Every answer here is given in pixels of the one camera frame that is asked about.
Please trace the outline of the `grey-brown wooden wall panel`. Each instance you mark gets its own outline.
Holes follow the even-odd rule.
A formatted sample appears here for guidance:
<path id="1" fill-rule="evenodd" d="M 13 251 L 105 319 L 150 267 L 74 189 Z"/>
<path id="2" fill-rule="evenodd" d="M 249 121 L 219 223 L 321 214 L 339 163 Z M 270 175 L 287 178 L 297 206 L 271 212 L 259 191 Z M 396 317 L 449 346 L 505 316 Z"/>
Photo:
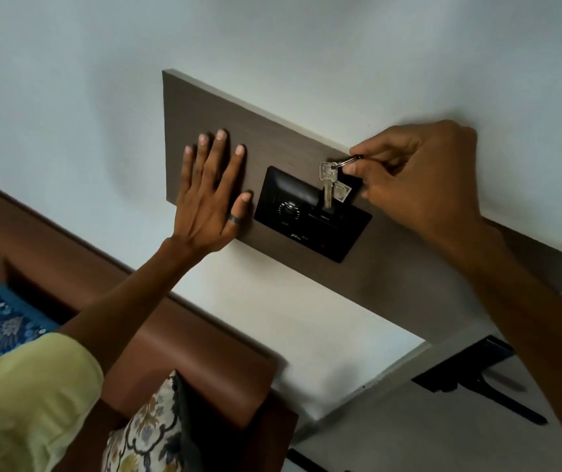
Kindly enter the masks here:
<path id="1" fill-rule="evenodd" d="M 342 160 L 348 149 L 315 134 L 277 123 L 272 114 L 231 98 L 176 70 L 164 70 L 165 169 L 167 200 L 175 203 L 185 145 L 199 134 L 230 135 L 230 152 L 246 148 L 239 191 L 253 192 L 253 212 L 269 166 L 323 188 L 321 162 Z M 333 293 L 437 343 L 485 320 L 485 313 L 462 277 L 416 234 L 392 221 L 360 196 L 362 183 L 344 203 L 372 219 L 341 263 L 248 218 L 238 240 L 324 286 Z"/>

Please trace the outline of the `person's left hand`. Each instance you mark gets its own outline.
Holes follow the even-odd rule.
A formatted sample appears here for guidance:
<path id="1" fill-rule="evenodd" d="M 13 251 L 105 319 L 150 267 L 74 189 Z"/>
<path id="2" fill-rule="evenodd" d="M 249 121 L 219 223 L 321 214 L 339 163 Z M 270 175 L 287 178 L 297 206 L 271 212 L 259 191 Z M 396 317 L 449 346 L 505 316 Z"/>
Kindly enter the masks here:
<path id="1" fill-rule="evenodd" d="M 215 184 L 207 183 L 207 157 L 215 134 L 200 134 L 197 139 L 197 191 L 183 192 L 183 164 L 177 191 L 173 237 L 184 238 L 195 248 L 217 252 L 236 237 L 224 236 L 224 225 L 236 198 L 246 160 L 246 148 L 239 144 L 230 152 L 230 135 L 226 140 L 221 170 Z"/>

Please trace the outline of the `person's left forearm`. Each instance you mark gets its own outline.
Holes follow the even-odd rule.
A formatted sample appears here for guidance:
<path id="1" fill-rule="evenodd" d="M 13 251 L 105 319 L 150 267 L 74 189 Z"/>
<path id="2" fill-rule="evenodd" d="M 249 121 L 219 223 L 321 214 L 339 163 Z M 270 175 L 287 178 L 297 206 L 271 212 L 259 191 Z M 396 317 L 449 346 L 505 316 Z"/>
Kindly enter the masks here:
<path id="1" fill-rule="evenodd" d="M 104 374 L 183 276 L 208 253 L 170 237 L 139 269 L 58 330 L 81 344 Z"/>

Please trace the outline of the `person's right hand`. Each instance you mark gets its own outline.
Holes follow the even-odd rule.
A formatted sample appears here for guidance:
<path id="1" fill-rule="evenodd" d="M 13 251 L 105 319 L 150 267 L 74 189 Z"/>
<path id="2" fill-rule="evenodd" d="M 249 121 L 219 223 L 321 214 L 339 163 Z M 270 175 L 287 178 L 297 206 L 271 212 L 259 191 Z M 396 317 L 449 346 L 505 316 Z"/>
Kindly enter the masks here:
<path id="1" fill-rule="evenodd" d="M 476 178 L 478 134 L 454 120 L 391 126 L 355 145 L 355 161 L 407 161 L 409 192 L 364 192 L 372 205 L 445 248 L 488 233 Z"/>

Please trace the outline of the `silver key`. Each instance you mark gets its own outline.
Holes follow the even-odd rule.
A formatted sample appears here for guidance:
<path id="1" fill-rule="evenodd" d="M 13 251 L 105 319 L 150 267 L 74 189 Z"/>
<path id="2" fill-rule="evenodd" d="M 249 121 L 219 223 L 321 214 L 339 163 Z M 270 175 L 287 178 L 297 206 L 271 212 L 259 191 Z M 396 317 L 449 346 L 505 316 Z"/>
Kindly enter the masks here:
<path id="1" fill-rule="evenodd" d="M 319 178 L 323 183 L 323 207 L 332 208 L 334 185 L 338 181 L 338 163 L 322 162 L 319 166 Z"/>

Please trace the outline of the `floral cushion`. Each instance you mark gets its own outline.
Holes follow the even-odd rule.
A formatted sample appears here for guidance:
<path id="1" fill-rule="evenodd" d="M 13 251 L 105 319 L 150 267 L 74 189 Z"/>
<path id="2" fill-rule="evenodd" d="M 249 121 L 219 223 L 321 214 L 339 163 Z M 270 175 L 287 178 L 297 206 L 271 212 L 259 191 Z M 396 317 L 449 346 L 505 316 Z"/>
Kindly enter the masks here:
<path id="1" fill-rule="evenodd" d="M 176 371 L 134 414 L 110 433 L 101 472 L 185 472 L 183 420 L 185 402 Z"/>

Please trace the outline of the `person's right forearm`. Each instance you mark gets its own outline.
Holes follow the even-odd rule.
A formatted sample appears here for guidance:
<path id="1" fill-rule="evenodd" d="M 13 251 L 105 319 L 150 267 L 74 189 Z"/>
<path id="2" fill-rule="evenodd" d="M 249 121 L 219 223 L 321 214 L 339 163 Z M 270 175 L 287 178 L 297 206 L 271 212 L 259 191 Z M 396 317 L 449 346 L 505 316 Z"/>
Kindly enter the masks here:
<path id="1" fill-rule="evenodd" d="M 482 221 L 466 225 L 451 258 L 562 425 L 562 295 L 519 263 Z"/>

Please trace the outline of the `black switch panel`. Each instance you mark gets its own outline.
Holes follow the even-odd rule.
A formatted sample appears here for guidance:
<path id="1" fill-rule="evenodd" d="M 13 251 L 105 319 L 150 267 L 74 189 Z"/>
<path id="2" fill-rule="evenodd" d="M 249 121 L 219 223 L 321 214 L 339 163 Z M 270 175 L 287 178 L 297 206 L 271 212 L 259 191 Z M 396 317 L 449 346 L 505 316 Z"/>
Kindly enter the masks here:
<path id="1" fill-rule="evenodd" d="M 254 219 L 341 263 L 355 245 L 372 215 L 349 203 L 324 205 L 324 190 L 269 166 Z"/>

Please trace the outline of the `pale yellow sleeve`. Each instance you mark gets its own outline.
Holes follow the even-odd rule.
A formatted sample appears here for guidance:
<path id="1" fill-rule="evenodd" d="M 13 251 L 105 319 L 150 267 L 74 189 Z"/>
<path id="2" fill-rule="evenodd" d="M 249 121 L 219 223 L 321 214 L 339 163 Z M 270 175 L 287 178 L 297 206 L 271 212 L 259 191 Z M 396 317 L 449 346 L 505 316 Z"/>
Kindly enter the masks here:
<path id="1" fill-rule="evenodd" d="M 76 340 L 47 333 L 0 357 L 0 472 L 51 472 L 99 399 L 102 368 Z"/>

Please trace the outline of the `brown wooden bed headboard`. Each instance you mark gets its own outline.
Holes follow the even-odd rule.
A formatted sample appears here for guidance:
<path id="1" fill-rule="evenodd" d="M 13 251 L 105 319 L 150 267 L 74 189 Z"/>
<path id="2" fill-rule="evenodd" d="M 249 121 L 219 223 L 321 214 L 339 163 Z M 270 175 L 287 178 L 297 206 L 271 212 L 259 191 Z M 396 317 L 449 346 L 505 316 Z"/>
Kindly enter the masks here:
<path id="1" fill-rule="evenodd" d="M 128 276 L 0 191 L 0 283 L 58 323 Z M 167 297 L 105 377 L 103 393 L 56 472 L 98 472 L 107 435 L 173 370 L 185 382 L 207 472 L 281 472 L 297 414 L 272 391 L 277 361 Z"/>

